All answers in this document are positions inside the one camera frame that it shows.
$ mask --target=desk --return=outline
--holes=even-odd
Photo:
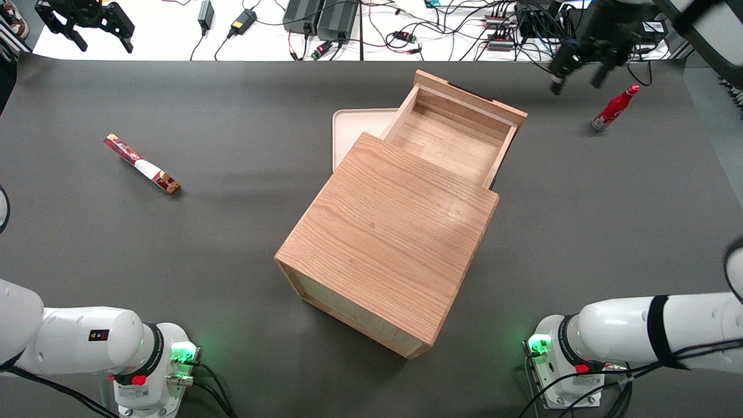
[[[214,7],[214,22],[212,30],[199,45],[194,53],[194,60],[214,60],[214,53],[219,45],[224,41],[225,36],[233,20],[242,12],[245,7],[255,7],[258,19],[261,22],[280,23],[284,16],[281,6],[285,7],[288,0],[244,0],[242,3],[237,0],[212,0]],[[119,43],[119,40],[110,33],[98,29],[80,28],[79,32],[83,39],[88,43],[87,52],[82,52],[72,42],[67,40],[63,35],[54,35],[47,28],[42,30],[39,41],[36,43],[34,53],[51,58],[60,58],[64,60],[144,60],[144,61],[186,61],[189,59],[193,48],[196,46],[201,37],[201,29],[196,22],[201,0],[191,0],[185,6],[180,6],[173,1],[159,0],[118,0],[129,18],[134,22],[134,36],[132,44],[134,52],[127,54]],[[386,3],[386,0],[374,0],[369,3],[375,6],[362,5],[363,10],[363,40],[365,42],[383,45],[383,37],[374,29],[373,25],[383,35],[387,35],[395,30],[402,29],[405,25],[419,22],[420,19],[411,17],[406,13],[395,15],[393,7],[379,5]],[[426,61],[449,61],[464,58],[464,61],[472,61],[476,58],[475,48],[471,48],[475,39],[485,39],[486,35],[492,33],[492,30],[483,31],[483,22],[473,20],[482,19],[487,13],[486,10],[479,11],[471,17],[467,16],[473,12],[473,9],[467,8],[472,6],[482,6],[489,1],[481,0],[453,0],[442,2],[442,4],[453,4],[454,6],[462,4],[462,8],[455,10],[447,17],[446,25],[448,28],[456,28],[467,19],[461,31],[453,35],[441,35],[433,30],[418,28],[415,34],[423,46],[423,56]],[[591,0],[568,0],[575,7],[586,7]],[[501,10],[508,8],[509,13],[513,12],[515,2],[503,4]],[[436,21],[436,13],[433,9],[423,9],[420,15],[416,16],[427,19],[432,22]],[[353,39],[359,39],[359,19],[356,18]],[[236,36],[227,41],[224,47],[219,51],[218,59],[221,61],[291,61],[288,49],[288,33],[284,31],[283,26],[267,26],[255,23],[245,35]],[[517,40],[521,40],[520,34],[516,35]],[[301,55],[304,39],[302,35],[295,34],[291,37],[292,45]],[[519,52],[518,56],[514,52],[484,52],[480,60],[483,61],[548,61],[550,52],[548,46],[542,44],[538,39],[530,39],[530,44],[525,50],[533,52]],[[317,48],[322,41],[316,36],[312,37],[308,43],[309,54]],[[658,60],[668,57],[669,50],[667,44],[662,42],[654,51],[643,55],[645,60]],[[359,42],[350,42],[345,45],[338,53],[335,60],[339,61],[358,61]],[[418,54],[406,55],[397,54],[387,48],[376,48],[366,45],[364,47],[364,60],[367,61],[420,61]]]
[[[546,315],[726,290],[721,255],[743,212],[679,63],[658,63],[653,86],[597,135],[588,123],[630,84],[625,71],[595,90],[585,68],[555,97],[531,64],[427,62],[425,71],[529,112],[437,344],[407,362],[303,303],[273,255],[331,174],[331,117],[398,106],[418,66],[23,56],[0,117],[13,207],[2,277],[47,306],[120,306],[180,324],[240,416],[254,418],[513,418],[530,398],[520,341]],[[110,132],[182,194],[121,161],[102,144]],[[55,380],[97,397],[90,376]],[[740,417],[740,387],[743,376],[659,370],[635,382],[627,417]],[[13,379],[0,379],[0,405],[4,417],[88,416]],[[213,405],[191,390],[180,417],[220,417]]]

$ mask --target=wooden drawer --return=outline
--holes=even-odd
[[[433,347],[498,200],[365,133],[275,259],[302,299],[415,358]]]
[[[418,70],[413,89],[381,139],[490,188],[526,117]]]

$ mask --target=red aluminum bottle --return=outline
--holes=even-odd
[[[624,109],[627,109],[627,106],[629,106],[629,101],[632,100],[635,94],[640,91],[640,86],[637,84],[633,84],[630,87],[627,88],[627,90],[616,96],[615,98],[611,99],[611,102],[609,102],[608,105],[606,105],[606,108],[601,111],[601,113],[598,114],[594,118],[594,121],[591,123],[591,125],[596,129],[597,131],[605,131],[606,128],[609,127],[609,124],[611,122],[614,122],[616,118],[619,117],[619,115],[624,112]]]

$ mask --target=green light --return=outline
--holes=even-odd
[[[543,356],[547,354],[547,350],[552,345],[552,337],[547,334],[534,334],[529,337],[527,344],[534,357]]]
[[[196,346],[191,341],[173,343],[170,347],[170,358],[176,361],[193,360],[196,355]]]

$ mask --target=red button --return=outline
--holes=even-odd
[[[145,382],[147,382],[147,376],[138,374],[132,377],[132,385],[134,386],[142,386]]]

